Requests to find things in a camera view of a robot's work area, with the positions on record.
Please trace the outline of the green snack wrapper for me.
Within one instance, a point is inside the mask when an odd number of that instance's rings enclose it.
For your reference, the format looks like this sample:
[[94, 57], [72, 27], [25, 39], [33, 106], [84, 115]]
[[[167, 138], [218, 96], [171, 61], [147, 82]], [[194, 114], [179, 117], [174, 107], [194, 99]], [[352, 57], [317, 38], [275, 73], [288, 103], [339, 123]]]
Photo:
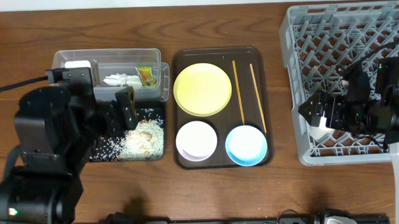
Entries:
[[143, 86], [154, 86], [156, 84], [156, 79], [153, 77], [151, 66], [139, 66], [136, 67], [136, 71]]

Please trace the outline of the white cup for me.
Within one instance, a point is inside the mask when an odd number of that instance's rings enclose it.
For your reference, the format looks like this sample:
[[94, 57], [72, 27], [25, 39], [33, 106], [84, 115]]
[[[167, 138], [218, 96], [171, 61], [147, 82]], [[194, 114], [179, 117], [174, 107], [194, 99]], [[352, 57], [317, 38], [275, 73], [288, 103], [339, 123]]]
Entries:
[[321, 117], [319, 126], [310, 127], [310, 136], [316, 140], [321, 139], [326, 134], [333, 135], [335, 129], [327, 128], [327, 118]]

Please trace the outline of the leftover rice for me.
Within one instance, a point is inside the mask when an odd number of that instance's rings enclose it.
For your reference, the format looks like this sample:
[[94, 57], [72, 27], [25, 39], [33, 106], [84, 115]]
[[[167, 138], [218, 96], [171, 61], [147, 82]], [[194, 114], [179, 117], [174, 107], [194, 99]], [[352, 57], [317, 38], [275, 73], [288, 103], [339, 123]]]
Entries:
[[158, 160], [164, 153], [164, 129], [157, 120], [140, 121], [135, 130], [119, 138], [114, 149], [121, 160]]

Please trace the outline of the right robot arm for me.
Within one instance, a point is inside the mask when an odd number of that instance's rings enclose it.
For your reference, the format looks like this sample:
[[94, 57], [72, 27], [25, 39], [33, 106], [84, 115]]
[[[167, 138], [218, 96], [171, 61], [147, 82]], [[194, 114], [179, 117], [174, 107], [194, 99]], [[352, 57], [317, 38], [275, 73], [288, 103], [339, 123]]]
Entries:
[[299, 106], [298, 112], [312, 127], [324, 124], [367, 138], [384, 136], [382, 147], [389, 152], [394, 170], [399, 224], [399, 56], [379, 60], [375, 86], [379, 100], [369, 98], [370, 81], [360, 64], [347, 68], [343, 78], [348, 82], [345, 95], [316, 91]]

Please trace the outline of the white bowl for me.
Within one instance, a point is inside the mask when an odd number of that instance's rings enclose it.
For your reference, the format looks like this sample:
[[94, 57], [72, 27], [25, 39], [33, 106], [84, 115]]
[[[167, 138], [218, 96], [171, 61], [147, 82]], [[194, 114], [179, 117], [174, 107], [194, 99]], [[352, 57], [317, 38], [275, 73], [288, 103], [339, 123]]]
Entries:
[[201, 162], [213, 155], [217, 148], [217, 134], [211, 125], [202, 121], [184, 124], [176, 134], [179, 155], [191, 162]]

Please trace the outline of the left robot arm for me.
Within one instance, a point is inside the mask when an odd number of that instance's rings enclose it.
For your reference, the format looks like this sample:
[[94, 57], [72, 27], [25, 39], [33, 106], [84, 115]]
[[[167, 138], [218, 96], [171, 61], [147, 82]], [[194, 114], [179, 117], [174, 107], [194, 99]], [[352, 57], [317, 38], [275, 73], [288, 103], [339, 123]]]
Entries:
[[19, 145], [0, 183], [0, 224], [73, 224], [83, 193], [79, 175], [99, 139], [138, 124], [131, 86], [97, 102], [91, 68], [50, 69], [47, 80], [19, 101]]

